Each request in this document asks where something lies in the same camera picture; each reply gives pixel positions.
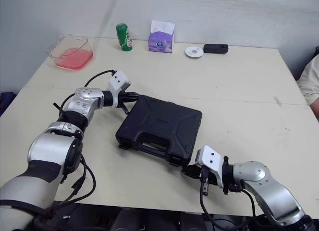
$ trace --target green can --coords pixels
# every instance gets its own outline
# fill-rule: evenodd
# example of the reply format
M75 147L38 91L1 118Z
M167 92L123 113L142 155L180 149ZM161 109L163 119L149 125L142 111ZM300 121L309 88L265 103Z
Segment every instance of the green can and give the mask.
M128 30L128 26L124 23L116 25L116 32L118 34L119 43L123 51L132 50L132 40Z

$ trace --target person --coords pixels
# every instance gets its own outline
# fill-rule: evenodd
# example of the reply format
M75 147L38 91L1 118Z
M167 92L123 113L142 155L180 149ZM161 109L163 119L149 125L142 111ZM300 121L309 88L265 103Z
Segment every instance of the person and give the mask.
M308 105L319 120L319 54L306 65L297 83Z

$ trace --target red liquid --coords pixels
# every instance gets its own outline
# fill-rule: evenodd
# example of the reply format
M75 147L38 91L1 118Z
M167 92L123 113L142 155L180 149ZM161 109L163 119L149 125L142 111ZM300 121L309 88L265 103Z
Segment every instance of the red liquid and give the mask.
M62 68L81 69L92 58L93 52L70 48L65 51L60 58L55 60L55 64Z

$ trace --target black plastic case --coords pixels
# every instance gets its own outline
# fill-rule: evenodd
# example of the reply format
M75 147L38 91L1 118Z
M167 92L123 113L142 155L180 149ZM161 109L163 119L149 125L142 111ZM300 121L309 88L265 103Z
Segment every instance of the black plastic case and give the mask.
M122 149L141 150L186 166L201 117L200 111L141 95L115 136Z

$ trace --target disc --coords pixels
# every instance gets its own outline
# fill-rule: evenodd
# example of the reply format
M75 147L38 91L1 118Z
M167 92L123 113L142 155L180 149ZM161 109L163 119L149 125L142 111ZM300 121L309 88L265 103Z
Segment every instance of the disc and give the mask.
M199 47L188 47L185 49L185 53L188 57L200 58L201 56L203 56L204 51Z

